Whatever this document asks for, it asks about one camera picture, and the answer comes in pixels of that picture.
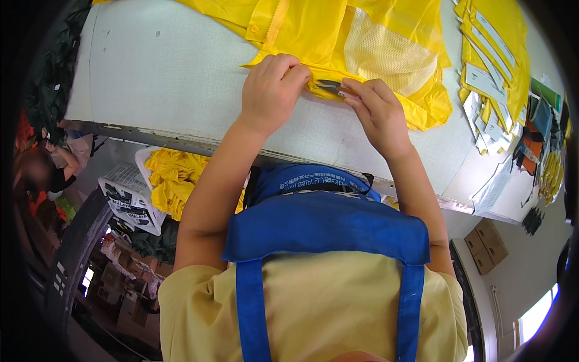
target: yellow raincoat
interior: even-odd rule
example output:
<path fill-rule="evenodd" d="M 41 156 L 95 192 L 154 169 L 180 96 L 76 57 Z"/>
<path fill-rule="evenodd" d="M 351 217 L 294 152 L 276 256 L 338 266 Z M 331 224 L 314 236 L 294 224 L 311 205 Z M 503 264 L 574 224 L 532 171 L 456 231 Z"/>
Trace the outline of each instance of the yellow raincoat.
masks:
<path fill-rule="evenodd" d="M 488 96 L 465 82 L 466 63 L 488 71 L 470 44 L 470 40 L 504 78 L 503 89 L 507 91 L 506 106 L 512 120 L 525 125 L 530 60 L 526 49 L 527 27 L 519 5 L 515 0 L 461 0 L 455 7 L 455 13 L 463 21 L 460 27 L 464 35 L 463 72 L 460 80 L 462 87 Z M 510 132 L 511 129 L 506 129 L 505 119 L 497 102 L 492 100 L 491 105 L 499 116 L 501 126 Z"/>
<path fill-rule="evenodd" d="M 167 148 L 151 152 L 145 167 L 153 171 L 149 177 L 155 186 L 151 192 L 153 206 L 180 221 L 185 203 L 209 160 L 206 156 Z M 241 192 L 236 214 L 243 210 L 244 194 L 245 190 Z"/>
<path fill-rule="evenodd" d="M 402 103 L 408 127 L 446 123 L 452 105 L 442 85 L 450 66 L 440 0 L 177 0 L 208 15 L 266 55 L 293 54 L 312 70 L 305 88 L 342 100 L 316 79 L 383 79 Z"/>

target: table surface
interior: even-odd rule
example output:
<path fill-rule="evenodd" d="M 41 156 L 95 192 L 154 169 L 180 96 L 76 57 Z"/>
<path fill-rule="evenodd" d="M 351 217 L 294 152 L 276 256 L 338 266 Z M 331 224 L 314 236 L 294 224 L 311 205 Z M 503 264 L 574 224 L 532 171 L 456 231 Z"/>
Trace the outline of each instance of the table surface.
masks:
<path fill-rule="evenodd" d="M 446 125 L 410 131 L 444 207 L 472 211 L 469 196 L 494 174 L 511 152 L 481 156 L 457 92 L 461 33 L 454 4 L 442 0 L 443 38 L 453 68 L 443 84 L 454 107 Z M 548 74 L 563 94 L 561 75 L 540 31 L 523 10 L 531 76 Z M 171 0 L 123 0 L 93 6 L 82 33 L 66 119 L 160 130 L 217 144 L 241 108 L 241 88 L 257 49 L 229 29 Z M 392 180 L 384 159 L 370 146 L 355 113 L 346 105 L 303 91 L 289 122 L 264 146 L 288 160 L 310 160 Z M 514 170 L 491 209 L 497 218 L 521 221 L 536 204 L 520 203 L 532 177 Z"/>

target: mesh lining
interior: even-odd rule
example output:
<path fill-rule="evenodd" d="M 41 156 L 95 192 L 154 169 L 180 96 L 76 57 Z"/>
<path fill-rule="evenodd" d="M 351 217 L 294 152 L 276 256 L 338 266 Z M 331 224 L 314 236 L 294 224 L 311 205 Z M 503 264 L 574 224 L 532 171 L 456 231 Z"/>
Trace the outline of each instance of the mesh lining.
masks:
<path fill-rule="evenodd" d="M 406 97 L 432 76 L 438 54 L 371 22 L 365 11 L 356 8 L 344 57 L 348 72 L 366 79 L 380 78 Z"/>

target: yellow t-shirt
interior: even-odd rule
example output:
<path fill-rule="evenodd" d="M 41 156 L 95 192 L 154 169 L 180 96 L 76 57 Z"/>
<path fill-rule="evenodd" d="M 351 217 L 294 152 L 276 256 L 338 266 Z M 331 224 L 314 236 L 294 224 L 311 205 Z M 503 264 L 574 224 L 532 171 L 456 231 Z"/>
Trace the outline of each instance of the yellow t-shirt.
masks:
<path fill-rule="evenodd" d="M 280 253 L 263 265 L 273 361 L 327 361 L 364 351 L 395 362 L 400 271 L 395 259 L 359 251 Z M 193 265 L 159 288 L 163 360 L 242 361 L 235 264 Z M 417 361 L 462 362 L 463 292 L 452 276 L 425 268 Z"/>

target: person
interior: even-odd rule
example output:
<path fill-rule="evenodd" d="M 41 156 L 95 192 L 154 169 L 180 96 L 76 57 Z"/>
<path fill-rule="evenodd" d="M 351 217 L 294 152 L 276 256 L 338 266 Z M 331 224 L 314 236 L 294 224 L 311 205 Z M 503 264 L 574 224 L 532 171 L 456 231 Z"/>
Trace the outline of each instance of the person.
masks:
<path fill-rule="evenodd" d="M 185 205 L 174 272 L 159 288 L 163 359 L 462 362 L 466 317 L 446 226 L 383 81 L 342 80 L 361 97 L 345 102 L 385 158 L 400 211 L 345 171 L 285 164 L 253 168 L 247 208 L 233 214 L 310 74 L 288 54 L 248 74 L 240 115 Z"/>
<path fill-rule="evenodd" d="M 65 130 L 64 146 L 53 145 L 45 128 L 38 147 L 25 151 L 20 170 L 14 178 L 16 186 L 23 177 L 29 191 L 46 191 L 49 199 L 56 198 L 76 181 L 76 177 L 86 167 L 92 150 L 92 134 L 75 130 Z"/>

